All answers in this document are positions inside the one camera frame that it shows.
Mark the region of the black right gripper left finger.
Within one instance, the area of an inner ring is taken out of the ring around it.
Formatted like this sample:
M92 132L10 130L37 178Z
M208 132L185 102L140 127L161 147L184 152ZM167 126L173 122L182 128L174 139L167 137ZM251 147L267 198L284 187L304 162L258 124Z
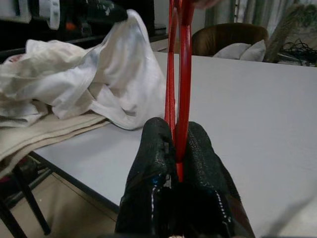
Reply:
M176 224L174 189L178 184L171 131L161 118L149 119L129 171L115 232L170 235Z

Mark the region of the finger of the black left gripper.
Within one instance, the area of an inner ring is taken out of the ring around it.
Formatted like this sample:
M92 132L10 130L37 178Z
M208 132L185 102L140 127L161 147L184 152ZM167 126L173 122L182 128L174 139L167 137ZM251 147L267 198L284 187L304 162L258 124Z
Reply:
M107 24L114 24L127 20L127 11L113 2L98 4L98 17Z

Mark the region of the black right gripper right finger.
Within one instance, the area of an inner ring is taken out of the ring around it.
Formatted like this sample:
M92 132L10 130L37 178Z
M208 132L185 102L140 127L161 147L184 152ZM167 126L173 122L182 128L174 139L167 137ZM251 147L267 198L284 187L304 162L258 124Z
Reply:
M204 128L191 121L184 158L184 235L253 238L235 183Z

